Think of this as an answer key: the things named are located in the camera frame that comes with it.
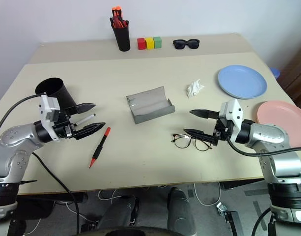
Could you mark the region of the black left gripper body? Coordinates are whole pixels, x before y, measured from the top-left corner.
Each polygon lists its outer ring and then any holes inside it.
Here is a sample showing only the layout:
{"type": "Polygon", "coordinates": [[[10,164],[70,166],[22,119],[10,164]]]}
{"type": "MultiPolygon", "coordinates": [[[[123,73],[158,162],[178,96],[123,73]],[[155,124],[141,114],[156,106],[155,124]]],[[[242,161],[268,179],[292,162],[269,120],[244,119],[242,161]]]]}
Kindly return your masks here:
{"type": "Polygon", "coordinates": [[[52,113],[52,130],[54,132],[52,139],[58,141],[61,138],[75,138],[76,129],[74,124],[70,122],[70,118],[77,113],[76,106],[71,106],[63,110],[54,109],[52,113]]]}

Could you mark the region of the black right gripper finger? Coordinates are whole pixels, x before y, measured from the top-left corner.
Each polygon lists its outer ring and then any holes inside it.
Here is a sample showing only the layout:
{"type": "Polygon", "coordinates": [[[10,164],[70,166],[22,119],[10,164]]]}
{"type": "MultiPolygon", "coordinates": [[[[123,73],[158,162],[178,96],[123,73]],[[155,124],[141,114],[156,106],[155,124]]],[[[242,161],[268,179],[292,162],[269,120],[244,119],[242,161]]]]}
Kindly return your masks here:
{"type": "Polygon", "coordinates": [[[218,119],[219,118],[219,112],[206,110],[206,109],[195,109],[190,111],[191,114],[205,119],[218,119]]]}
{"type": "Polygon", "coordinates": [[[196,139],[202,140],[204,142],[208,142],[213,146],[218,145],[218,140],[209,134],[205,134],[203,131],[196,130],[196,129],[183,129],[187,134],[193,136],[196,139]]]}

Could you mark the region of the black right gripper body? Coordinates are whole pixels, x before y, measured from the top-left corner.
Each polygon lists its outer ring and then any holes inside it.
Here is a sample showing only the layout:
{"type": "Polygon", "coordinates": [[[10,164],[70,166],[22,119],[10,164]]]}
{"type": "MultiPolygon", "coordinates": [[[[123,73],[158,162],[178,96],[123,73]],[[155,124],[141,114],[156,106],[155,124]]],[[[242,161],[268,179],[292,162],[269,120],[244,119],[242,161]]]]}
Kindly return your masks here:
{"type": "Polygon", "coordinates": [[[216,125],[213,131],[212,145],[217,146],[218,141],[227,141],[227,139],[231,137],[234,123],[232,120],[219,118],[218,115],[212,115],[212,118],[216,120],[216,125]]]}

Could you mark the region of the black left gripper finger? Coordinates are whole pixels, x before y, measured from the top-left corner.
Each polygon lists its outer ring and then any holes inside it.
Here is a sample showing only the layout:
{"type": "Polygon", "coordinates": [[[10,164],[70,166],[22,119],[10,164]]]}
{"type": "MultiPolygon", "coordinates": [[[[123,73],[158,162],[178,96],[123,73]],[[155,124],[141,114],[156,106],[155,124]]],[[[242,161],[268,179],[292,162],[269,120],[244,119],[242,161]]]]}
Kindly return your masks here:
{"type": "Polygon", "coordinates": [[[87,112],[87,111],[91,110],[95,106],[96,106],[96,104],[94,104],[94,103],[78,104],[74,107],[75,108],[75,114],[82,114],[84,112],[87,112]]]}
{"type": "Polygon", "coordinates": [[[105,124],[106,124],[105,122],[96,122],[96,123],[92,123],[87,126],[84,126],[82,129],[77,130],[75,132],[75,139],[79,140],[79,139],[85,138],[87,136],[90,136],[90,135],[96,133],[97,131],[99,131],[100,129],[102,129],[105,124]]]}

